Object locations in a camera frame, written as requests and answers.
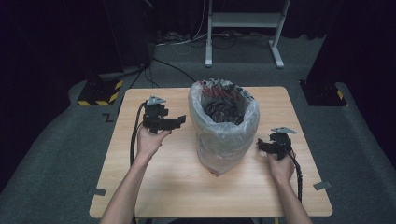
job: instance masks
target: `gray carpet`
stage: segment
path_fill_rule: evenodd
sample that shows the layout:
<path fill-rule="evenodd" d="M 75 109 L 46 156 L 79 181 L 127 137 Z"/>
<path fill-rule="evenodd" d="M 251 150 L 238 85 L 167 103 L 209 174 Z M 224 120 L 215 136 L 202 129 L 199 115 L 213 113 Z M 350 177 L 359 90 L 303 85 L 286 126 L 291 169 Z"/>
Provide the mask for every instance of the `gray carpet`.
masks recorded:
<path fill-rule="evenodd" d="M 300 88 L 298 81 L 306 79 L 322 41 L 281 38 L 284 69 L 276 68 L 267 42 L 238 42 L 229 49 L 214 49 L 212 68 L 205 68 L 205 48 L 158 47 L 154 57 L 196 80 L 218 77 L 240 86 L 286 87 L 319 173 L 323 180 L 333 183 L 327 190 L 333 214 L 314 217 L 314 222 L 394 223 L 396 172 L 354 105 L 347 86 L 337 83 L 348 102 L 346 107 L 309 106 Z M 215 44 L 226 47 L 231 42 L 215 40 Z M 162 88 L 192 84 L 182 73 L 161 63 L 153 62 L 150 71 Z M 84 82 L 70 90 L 71 105 L 36 139 L 0 195 L 0 223 L 98 223 L 89 215 L 90 189 L 96 187 L 121 98 L 135 78 L 123 79 L 114 105 L 78 106 Z M 144 74 L 133 85 L 151 87 Z M 113 122 L 106 122 L 105 113 Z"/>

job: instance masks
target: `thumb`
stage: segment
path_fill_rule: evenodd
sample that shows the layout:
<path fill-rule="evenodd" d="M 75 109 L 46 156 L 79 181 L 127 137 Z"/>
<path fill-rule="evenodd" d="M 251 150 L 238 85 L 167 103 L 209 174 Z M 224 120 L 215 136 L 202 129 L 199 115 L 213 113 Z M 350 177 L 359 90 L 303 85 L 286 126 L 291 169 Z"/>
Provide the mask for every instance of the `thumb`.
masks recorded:
<path fill-rule="evenodd" d="M 160 133 L 157 133 L 157 136 L 161 139 L 161 141 L 169 134 L 171 134 L 171 130 L 162 130 Z"/>

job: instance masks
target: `person's right hand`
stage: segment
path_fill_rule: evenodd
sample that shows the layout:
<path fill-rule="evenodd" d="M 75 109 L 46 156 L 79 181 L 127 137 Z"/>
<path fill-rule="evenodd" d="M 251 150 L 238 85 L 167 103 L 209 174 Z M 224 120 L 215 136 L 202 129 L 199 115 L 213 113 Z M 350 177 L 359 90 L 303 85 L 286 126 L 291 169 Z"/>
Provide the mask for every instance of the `person's right hand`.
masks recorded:
<path fill-rule="evenodd" d="M 294 163 L 290 156 L 286 155 L 280 161 L 277 161 L 273 154 L 267 152 L 270 165 L 271 176 L 277 184 L 289 183 L 294 173 Z"/>

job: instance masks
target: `shelf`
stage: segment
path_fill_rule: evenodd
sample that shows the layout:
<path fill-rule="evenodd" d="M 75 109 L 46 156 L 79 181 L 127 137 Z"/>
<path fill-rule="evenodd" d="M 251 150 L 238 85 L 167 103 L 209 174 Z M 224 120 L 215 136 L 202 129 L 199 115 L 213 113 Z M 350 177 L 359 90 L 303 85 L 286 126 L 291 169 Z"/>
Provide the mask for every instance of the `shelf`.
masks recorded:
<path fill-rule="evenodd" d="M 269 27 L 276 28 L 280 13 L 231 13 L 214 12 L 212 27 Z"/>

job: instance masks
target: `forearm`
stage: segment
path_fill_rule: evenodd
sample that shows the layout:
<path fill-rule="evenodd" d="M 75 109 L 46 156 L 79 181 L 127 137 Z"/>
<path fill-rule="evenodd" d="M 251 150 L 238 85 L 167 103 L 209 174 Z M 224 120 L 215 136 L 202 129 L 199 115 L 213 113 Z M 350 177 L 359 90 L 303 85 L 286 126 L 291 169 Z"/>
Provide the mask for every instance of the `forearm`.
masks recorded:
<path fill-rule="evenodd" d="M 276 184 L 288 224 L 312 223 L 311 218 L 308 216 L 303 205 L 300 203 L 296 194 L 294 193 L 290 182 L 277 181 Z"/>
<path fill-rule="evenodd" d="M 101 223 L 131 223 L 137 194 L 148 165 L 148 159 L 136 157 L 134 164 L 108 204 L 101 218 Z"/>

